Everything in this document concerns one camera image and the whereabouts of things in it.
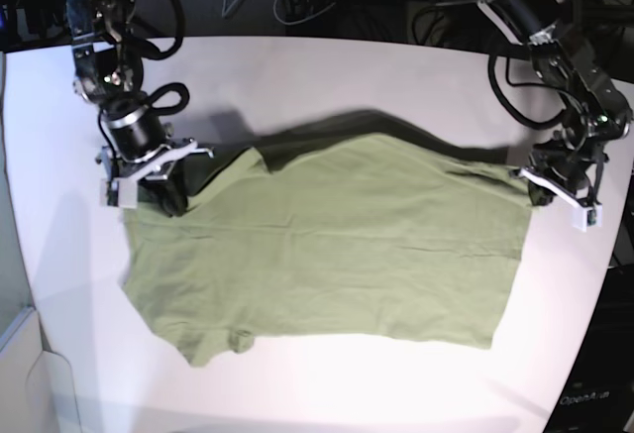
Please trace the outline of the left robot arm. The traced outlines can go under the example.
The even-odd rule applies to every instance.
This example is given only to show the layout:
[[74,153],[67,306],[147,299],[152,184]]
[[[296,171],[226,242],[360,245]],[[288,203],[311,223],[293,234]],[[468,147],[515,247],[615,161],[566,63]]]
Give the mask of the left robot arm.
[[[595,51],[575,14],[579,0],[438,0],[443,7],[476,5],[497,28],[487,77],[508,114],[535,131],[553,130],[552,139],[535,146],[516,174],[528,182],[535,206],[560,197],[591,210],[608,162],[605,147],[627,136],[633,110],[598,64]],[[512,105],[496,77],[497,60],[506,45],[524,48],[538,77],[536,87],[556,92],[563,109],[547,121],[529,119]]]

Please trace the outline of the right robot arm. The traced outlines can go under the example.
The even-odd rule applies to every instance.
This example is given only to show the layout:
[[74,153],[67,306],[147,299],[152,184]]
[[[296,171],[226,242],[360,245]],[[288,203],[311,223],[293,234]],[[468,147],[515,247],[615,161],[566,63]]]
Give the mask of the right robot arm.
[[166,50],[131,30],[136,0],[65,0],[65,15],[74,90],[96,107],[104,141],[96,158],[106,173],[100,187],[102,204],[134,209],[144,191],[167,216],[180,217],[189,198],[184,162],[199,154],[212,156],[213,151],[191,138],[174,139],[163,122],[187,107],[190,93],[184,84],[165,84],[152,93],[142,88],[143,62],[172,57],[184,41],[182,4],[168,1],[175,35]]

